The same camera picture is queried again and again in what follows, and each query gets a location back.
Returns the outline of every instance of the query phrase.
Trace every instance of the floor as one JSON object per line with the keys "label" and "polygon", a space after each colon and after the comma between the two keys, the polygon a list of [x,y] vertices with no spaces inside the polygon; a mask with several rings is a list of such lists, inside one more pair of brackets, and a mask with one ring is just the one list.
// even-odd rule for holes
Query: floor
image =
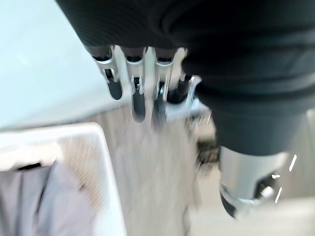
{"label": "floor", "polygon": [[[231,219],[222,208],[217,168],[196,178],[194,140],[183,120],[156,132],[150,114],[143,123],[135,123],[127,106],[81,121],[95,121],[104,129],[128,235],[183,236],[191,228],[191,236],[311,236],[315,235],[315,113],[303,119],[278,182],[283,189],[278,204],[269,202],[242,221]],[[294,154],[297,160],[289,172]],[[188,207],[198,202],[197,211]]]}
{"label": "floor", "polygon": [[143,123],[135,123],[129,106],[81,121],[104,129],[128,235],[186,235],[187,209],[197,191],[194,141],[185,121],[156,132],[149,112]]}

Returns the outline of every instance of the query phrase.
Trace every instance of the silver metal cylinder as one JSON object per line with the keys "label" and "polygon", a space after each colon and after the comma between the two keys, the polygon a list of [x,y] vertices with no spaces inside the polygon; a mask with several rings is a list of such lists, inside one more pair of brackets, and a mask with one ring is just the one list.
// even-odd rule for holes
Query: silver metal cylinder
{"label": "silver metal cylinder", "polygon": [[253,156],[221,147],[220,194],[224,198],[223,205],[229,204],[229,207],[234,208],[233,213],[228,213],[235,218],[239,217],[270,198],[273,195],[273,186],[265,184],[261,188],[259,185],[285,164],[287,156],[287,152]]}

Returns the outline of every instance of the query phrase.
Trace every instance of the white laundry basket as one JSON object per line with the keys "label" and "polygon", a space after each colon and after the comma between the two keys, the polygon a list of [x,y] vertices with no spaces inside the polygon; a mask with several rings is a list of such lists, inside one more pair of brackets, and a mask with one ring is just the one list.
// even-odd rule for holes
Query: white laundry basket
{"label": "white laundry basket", "polygon": [[0,134],[0,171],[59,160],[86,188],[96,212],[95,236],[125,236],[122,208],[102,128],[81,123]]}

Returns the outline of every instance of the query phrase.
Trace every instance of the folded clothing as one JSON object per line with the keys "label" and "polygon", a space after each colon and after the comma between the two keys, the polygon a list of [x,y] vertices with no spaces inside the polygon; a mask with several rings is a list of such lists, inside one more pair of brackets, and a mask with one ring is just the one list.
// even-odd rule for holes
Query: folded clothing
{"label": "folded clothing", "polygon": [[91,236],[87,193],[60,162],[0,172],[0,236]]}

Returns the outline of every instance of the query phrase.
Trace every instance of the white plastic bin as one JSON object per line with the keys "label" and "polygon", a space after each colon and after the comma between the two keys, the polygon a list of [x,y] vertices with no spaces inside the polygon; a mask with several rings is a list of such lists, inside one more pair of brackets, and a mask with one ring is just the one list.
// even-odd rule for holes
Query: white plastic bin
{"label": "white plastic bin", "polygon": [[95,209],[95,236],[125,236],[122,208],[102,128],[81,123],[0,134],[0,171],[59,160],[86,188]]}

